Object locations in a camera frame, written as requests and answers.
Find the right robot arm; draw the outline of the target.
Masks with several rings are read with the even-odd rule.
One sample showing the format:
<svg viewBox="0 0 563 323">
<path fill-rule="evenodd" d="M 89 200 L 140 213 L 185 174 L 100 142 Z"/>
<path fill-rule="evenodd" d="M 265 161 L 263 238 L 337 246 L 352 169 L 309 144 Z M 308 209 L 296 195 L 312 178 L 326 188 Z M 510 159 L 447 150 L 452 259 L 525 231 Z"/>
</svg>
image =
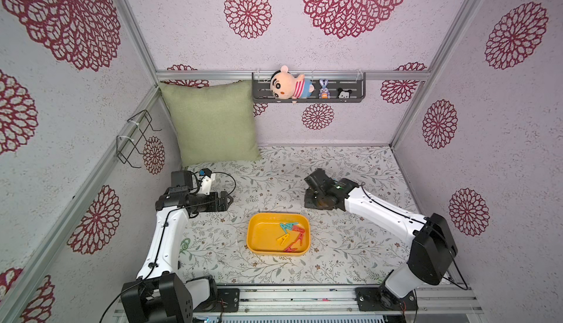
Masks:
<svg viewBox="0 0 563 323">
<path fill-rule="evenodd" d="M 416 290 L 439 285 L 455 266 L 457 245 L 447 220 L 433 213 L 425 216 L 394 206 L 368 193 L 350 179 L 335 180 L 316 169 L 305 177 L 304 205 L 314 210 L 342 210 L 371 221 L 410 248 L 406 263 L 392 270 L 376 288 L 356 289 L 360 311 L 418 311 Z"/>
</svg>

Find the yellow plastic storage box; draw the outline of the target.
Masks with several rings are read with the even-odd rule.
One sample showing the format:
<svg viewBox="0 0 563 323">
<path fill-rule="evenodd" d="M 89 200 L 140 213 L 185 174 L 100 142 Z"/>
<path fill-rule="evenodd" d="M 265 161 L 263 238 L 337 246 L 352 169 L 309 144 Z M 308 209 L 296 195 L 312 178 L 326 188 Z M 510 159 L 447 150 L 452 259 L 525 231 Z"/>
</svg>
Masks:
<svg viewBox="0 0 563 323">
<path fill-rule="evenodd" d="M 306 229 L 303 245 L 299 251 L 284 253 L 276 239 L 283 234 L 280 223 L 298 223 Z M 309 220 L 296 213 L 261 212 L 251 217 L 248 225 L 246 246 L 250 251 L 267 256 L 302 256 L 311 246 L 311 229 Z"/>
</svg>

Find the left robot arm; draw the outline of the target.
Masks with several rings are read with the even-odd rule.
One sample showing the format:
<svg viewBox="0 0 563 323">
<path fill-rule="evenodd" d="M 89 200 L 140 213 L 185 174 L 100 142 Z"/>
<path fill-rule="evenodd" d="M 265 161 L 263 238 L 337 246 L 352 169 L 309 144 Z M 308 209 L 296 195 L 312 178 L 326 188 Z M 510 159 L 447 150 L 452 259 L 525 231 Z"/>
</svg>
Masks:
<svg viewBox="0 0 563 323">
<path fill-rule="evenodd" d="M 178 271 L 180 235 L 200 213 L 222 213 L 233 204 L 231 191 L 212 191 L 210 169 L 174 171 L 171 185 L 155 203 L 156 225 L 147 259 L 136 280 L 124 283 L 121 301 L 129 322 L 191 322 L 195 308 L 221 302 L 213 276 L 183 282 Z"/>
</svg>

